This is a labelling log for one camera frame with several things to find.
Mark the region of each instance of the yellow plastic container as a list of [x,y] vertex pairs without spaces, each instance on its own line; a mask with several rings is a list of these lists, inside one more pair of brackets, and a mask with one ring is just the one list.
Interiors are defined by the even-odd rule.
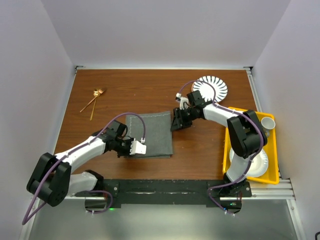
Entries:
[[[230,109],[238,111],[246,111],[245,109],[229,107]],[[269,117],[275,120],[272,114],[264,112],[256,112],[259,120],[261,121],[264,117]],[[229,138],[228,128],[225,129],[225,141],[224,141],[224,156],[223,156],[223,167],[222,172],[225,173],[230,167],[229,153],[231,149],[231,142]],[[265,184],[278,184],[279,183],[279,167],[278,167],[278,155],[277,155],[277,142],[276,142],[276,129],[270,131],[267,144],[263,147],[263,150],[268,156],[268,169],[260,177],[247,177],[248,180],[265,183]]]

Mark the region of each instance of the gray floor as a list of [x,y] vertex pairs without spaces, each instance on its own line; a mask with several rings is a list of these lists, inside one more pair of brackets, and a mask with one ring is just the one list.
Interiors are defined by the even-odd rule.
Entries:
[[295,240],[285,200],[246,200],[236,217],[201,205],[123,205],[85,212],[83,200],[44,207],[30,240]]

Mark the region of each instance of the cloth stitching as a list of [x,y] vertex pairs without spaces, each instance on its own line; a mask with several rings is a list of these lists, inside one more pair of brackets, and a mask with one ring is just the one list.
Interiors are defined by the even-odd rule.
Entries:
[[[159,114],[159,115],[149,115],[149,116],[140,116],[141,118],[150,118],[150,117],[161,117],[161,116],[167,116],[170,115],[171,113],[165,113],[165,114]],[[137,116],[130,116],[130,124],[129,124],[129,136],[131,136],[131,124],[132,124],[132,119],[137,118]]]

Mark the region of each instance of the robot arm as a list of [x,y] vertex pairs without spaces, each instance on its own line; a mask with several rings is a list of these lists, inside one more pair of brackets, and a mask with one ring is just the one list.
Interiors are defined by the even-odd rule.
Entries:
[[263,145],[267,144],[267,137],[260,121],[252,110],[246,112],[226,110],[218,104],[213,104],[212,101],[205,101],[199,91],[187,94],[187,98],[181,97],[178,93],[175,99],[180,103],[180,107],[173,110],[171,131],[191,127],[192,121],[199,118],[214,121],[229,129],[230,142],[235,154],[224,176],[226,181],[236,181],[245,172],[249,157],[260,147],[259,134],[243,116],[236,112],[246,115],[254,122],[262,134]]
[[107,151],[116,151],[118,157],[146,154],[146,146],[143,145],[144,139],[141,140],[141,143],[131,137],[129,139],[122,138],[126,128],[126,125],[115,120],[95,140],[94,138],[100,131],[93,133],[86,141],[65,152],[57,153],[56,155],[43,154],[34,168],[26,187],[27,190],[35,194],[45,174],[62,158],[64,159],[42,185],[38,194],[41,200],[55,207],[65,199],[66,195],[82,191],[100,190],[99,188],[103,186],[103,177],[98,173],[91,170],[75,175],[71,175],[71,173],[90,159]]

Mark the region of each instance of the wood grain surface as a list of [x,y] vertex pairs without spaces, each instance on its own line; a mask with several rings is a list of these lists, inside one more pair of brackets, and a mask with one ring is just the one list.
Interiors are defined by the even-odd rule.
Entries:
[[[207,75],[227,84],[228,94],[220,104],[256,110],[245,70],[78,70],[55,153],[83,142],[118,114],[172,112],[178,107],[175,96],[181,86]],[[93,98],[95,88],[106,92],[98,98],[89,121],[93,104],[80,110]],[[183,91],[184,95],[189,92],[191,84]],[[125,117],[119,120],[125,123]],[[117,158],[112,151],[91,159],[74,173],[91,169],[107,179],[221,179],[224,134],[223,126],[197,119],[192,127],[173,132],[171,158]]]

